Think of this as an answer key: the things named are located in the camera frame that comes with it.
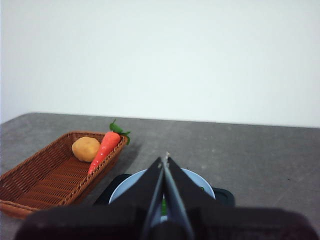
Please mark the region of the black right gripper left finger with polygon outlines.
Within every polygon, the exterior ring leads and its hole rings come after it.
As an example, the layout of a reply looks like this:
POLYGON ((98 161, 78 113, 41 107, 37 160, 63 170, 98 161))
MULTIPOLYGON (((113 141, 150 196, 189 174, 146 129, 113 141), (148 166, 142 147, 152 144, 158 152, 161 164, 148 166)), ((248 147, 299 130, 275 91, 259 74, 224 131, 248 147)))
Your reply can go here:
POLYGON ((165 226, 152 225, 154 195, 161 190, 162 160, 111 204, 65 206, 27 217, 16 240, 163 240, 165 226))

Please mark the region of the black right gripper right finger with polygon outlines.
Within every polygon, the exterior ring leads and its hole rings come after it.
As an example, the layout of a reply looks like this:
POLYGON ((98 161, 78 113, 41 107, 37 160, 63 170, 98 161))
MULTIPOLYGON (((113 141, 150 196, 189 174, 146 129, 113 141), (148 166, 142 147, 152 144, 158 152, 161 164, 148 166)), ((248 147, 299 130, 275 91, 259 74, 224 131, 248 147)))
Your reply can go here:
POLYGON ((318 240, 308 219, 280 208, 226 206, 196 185, 171 157, 164 160, 181 220, 196 240, 318 240))

